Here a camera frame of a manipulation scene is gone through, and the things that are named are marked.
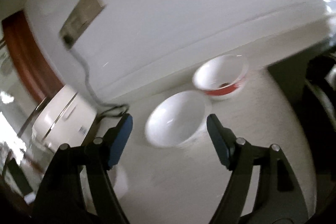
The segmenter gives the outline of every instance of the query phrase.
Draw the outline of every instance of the white rice cooker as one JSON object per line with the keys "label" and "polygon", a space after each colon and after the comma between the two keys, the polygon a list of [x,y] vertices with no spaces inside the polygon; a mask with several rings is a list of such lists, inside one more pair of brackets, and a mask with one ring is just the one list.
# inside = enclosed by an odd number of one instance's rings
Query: white rice cooker
{"label": "white rice cooker", "polygon": [[32,140],[56,152],[63,143],[85,145],[96,133],[97,110],[65,85],[47,104],[33,125]]}

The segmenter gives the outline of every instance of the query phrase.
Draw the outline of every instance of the white countertop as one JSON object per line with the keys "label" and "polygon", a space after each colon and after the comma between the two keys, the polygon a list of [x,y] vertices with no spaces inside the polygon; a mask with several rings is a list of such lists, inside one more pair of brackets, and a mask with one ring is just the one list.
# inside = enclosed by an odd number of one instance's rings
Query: white countertop
{"label": "white countertop", "polygon": [[[134,127],[120,160],[129,180],[120,203],[131,223],[208,223],[228,184],[231,172],[220,164],[209,135],[186,149],[154,148],[145,139],[145,122],[154,108],[187,89],[193,89],[191,83],[131,105]],[[244,90],[236,98],[214,102],[212,112],[237,137],[253,145],[281,146],[311,216],[316,181],[310,149],[295,113],[268,72],[250,71]],[[115,122],[105,120],[98,135]],[[254,168],[243,214],[253,208],[258,169]]]}

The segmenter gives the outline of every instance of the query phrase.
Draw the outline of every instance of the power outlet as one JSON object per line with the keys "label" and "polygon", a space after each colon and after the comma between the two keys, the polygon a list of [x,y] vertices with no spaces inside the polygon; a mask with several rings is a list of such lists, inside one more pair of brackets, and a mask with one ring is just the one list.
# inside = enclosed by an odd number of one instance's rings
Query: power outlet
{"label": "power outlet", "polygon": [[59,32],[68,48],[75,44],[104,7],[101,0],[79,0]]}

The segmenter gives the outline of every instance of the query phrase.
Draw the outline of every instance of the wooden frame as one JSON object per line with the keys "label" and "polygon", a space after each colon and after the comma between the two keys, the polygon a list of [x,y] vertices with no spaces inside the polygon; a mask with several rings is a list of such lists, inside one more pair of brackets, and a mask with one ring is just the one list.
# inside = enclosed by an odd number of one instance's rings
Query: wooden frame
{"label": "wooden frame", "polygon": [[36,44],[24,12],[4,19],[2,26],[9,54],[28,92],[37,103],[52,98],[64,85]]}

